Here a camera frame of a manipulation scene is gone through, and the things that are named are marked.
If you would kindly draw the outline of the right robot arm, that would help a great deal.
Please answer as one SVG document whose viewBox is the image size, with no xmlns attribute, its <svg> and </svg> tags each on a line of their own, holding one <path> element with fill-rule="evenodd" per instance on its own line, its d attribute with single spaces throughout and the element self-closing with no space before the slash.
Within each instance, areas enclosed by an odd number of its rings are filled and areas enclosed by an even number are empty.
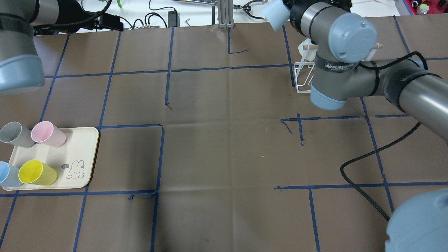
<svg viewBox="0 0 448 252">
<path fill-rule="evenodd" d="M 345 167 L 379 153 L 412 134 L 420 125 L 447 140 L 447 81 L 432 73 L 421 53 L 398 59 L 366 61 L 378 39 L 376 27 L 358 14 L 325 0 L 284 0 L 291 25 L 317 44 L 311 101 L 322 110 L 338 110 L 346 99 L 384 96 L 417 124 L 384 147 L 345 162 L 340 173 L 388 221 L 387 252 L 448 250 L 447 189 L 414 196 L 391 216 L 355 184 Z"/>
</svg>

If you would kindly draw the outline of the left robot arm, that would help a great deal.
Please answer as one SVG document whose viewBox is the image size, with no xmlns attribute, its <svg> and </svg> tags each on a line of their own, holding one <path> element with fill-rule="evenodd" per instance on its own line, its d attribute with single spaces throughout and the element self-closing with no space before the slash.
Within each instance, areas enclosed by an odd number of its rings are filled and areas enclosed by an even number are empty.
<svg viewBox="0 0 448 252">
<path fill-rule="evenodd" d="M 118 30 L 120 17 L 107 13 L 112 1 L 97 12 L 76 0 L 2 0 L 0 2 L 0 92 L 14 95 L 40 89 L 44 70 L 33 42 L 35 32 L 72 34 L 80 29 Z"/>
</svg>

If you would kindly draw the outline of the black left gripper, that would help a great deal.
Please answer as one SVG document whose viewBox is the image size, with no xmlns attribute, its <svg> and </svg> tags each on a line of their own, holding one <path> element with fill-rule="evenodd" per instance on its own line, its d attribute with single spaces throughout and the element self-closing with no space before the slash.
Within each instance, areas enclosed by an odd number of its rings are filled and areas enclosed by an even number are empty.
<svg viewBox="0 0 448 252">
<path fill-rule="evenodd" d="M 69 7 L 69 18 L 67 30 L 70 33 L 76 33 L 80 29 L 86 30 L 115 30 L 123 31 L 124 24 L 117 15 L 107 13 L 112 0 L 106 0 L 106 5 L 97 12 L 87 11 L 83 9 L 82 4 L 75 3 L 74 7 Z"/>
</svg>

